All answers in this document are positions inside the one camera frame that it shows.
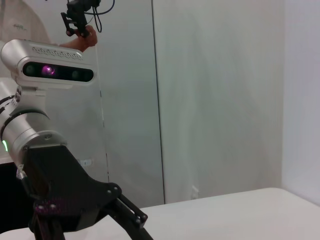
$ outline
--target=white table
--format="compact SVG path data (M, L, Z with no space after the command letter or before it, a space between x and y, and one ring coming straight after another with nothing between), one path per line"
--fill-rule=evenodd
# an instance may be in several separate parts
M155 240L319 240L320 207L287 191L267 188L143 209ZM67 240L130 240L111 218L66 233ZM28 229L0 240L34 240Z

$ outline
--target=green led light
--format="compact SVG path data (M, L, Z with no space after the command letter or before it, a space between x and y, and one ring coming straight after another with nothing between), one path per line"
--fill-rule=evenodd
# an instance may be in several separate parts
M4 147L5 147L5 150L8 152L8 146L7 146L6 141L5 141L5 140L3 140L3 141L2 141L2 143L3 143Z

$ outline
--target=purple light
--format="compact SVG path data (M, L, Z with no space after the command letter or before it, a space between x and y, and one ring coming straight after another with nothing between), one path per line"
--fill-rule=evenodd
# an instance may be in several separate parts
M45 65L43 68L42 68L42 71L41 73L43 75L53 75L55 74L55 69L51 66L48 66L48 65Z

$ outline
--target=hand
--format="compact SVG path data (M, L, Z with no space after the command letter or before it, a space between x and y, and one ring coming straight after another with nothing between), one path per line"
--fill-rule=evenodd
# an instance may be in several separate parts
M96 30L88 25L85 29L89 32L89 36L86 38L82 37L78 30L75 31L75 34L78 36L78 50L84 52L89 47L94 47L98 43L98 36Z

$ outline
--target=person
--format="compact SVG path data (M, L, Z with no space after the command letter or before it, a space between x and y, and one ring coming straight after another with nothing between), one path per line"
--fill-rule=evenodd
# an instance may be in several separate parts
M83 38L76 32L77 38L60 46L81 52L95 46L98 43L95 29L88 25L86 30L89 32L88 37ZM5 43L13 39L52 44L43 22L23 0L0 0L0 50ZM10 77L10 71L0 61L0 78ZM7 162L11 162L11 159L5 148L0 145L0 164Z

